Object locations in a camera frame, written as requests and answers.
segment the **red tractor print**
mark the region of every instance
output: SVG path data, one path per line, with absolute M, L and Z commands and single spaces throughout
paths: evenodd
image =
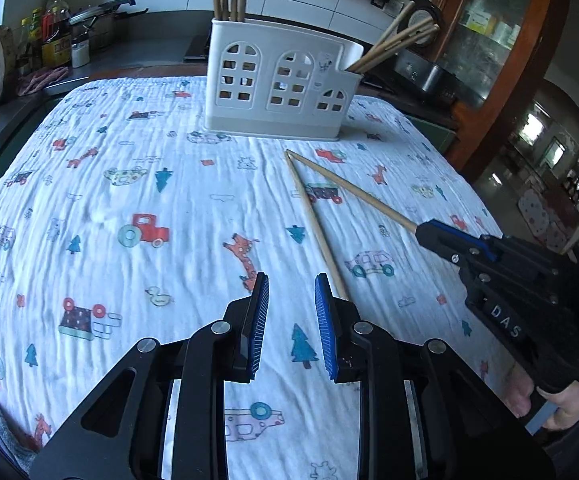
M 169 241 L 169 227 L 156 227 L 156 215 L 137 213 L 131 224 L 120 228 L 118 241 L 128 248 L 138 245 L 138 242 L 149 242 L 152 247 L 159 248 Z

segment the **car print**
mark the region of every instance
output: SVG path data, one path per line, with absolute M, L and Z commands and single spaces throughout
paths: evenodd
M 285 424 L 282 412 L 265 402 L 254 402 L 248 410 L 224 410 L 224 439 L 227 442 L 254 440 L 267 428 Z
M 394 259 L 385 251 L 364 251 L 345 265 L 358 278 L 367 278 L 368 274 L 375 272 L 389 277 L 394 275 Z
M 12 229 L 6 225 L 0 226 L 0 245 L 2 245 L 2 250 L 6 251 L 11 249 L 15 241 L 16 229 Z

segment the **duck print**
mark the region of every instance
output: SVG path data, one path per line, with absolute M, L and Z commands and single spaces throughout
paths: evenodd
M 149 301 L 156 306 L 167 306 L 170 303 L 173 303 L 172 297 L 169 294 L 161 294 L 160 288 L 157 286 L 151 286 L 146 288 L 144 291 L 149 294 Z

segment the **box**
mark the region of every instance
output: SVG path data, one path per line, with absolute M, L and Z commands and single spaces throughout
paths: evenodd
M 489 36 L 495 25 L 496 18 L 495 16 L 492 16 L 491 12 L 477 10 L 469 15 L 465 26 L 474 32 L 478 32 L 478 34 Z
M 511 32 L 511 34 L 509 35 L 509 40 L 507 40 L 507 46 L 509 48 L 512 48 L 514 46 L 514 43 L 516 43 L 516 40 L 519 36 L 520 31 L 521 31 L 521 26 L 520 25 L 514 25 L 514 28 Z

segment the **truck print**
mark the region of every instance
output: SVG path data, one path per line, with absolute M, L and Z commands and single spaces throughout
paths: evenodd
M 264 402 L 254 402 L 246 410 L 224 410 L 224 439 L 255 440 L 267 428 L 282 424 L 285 424 L 282 412 L 272 410 Z
M 149 242 L 159 248 L 169 241 L 169 227 L 156 227 L 156 215 L 137 213 L 131 224 L 123 225 L 118 231 L 118 241 L 124 247 L 135 247 L 138 242 Z
M 367 278 L 368 274 L 374 273 L 394 275 L 394 259 L 386 251 L 364 251 L 345 265 L 357 278 Z

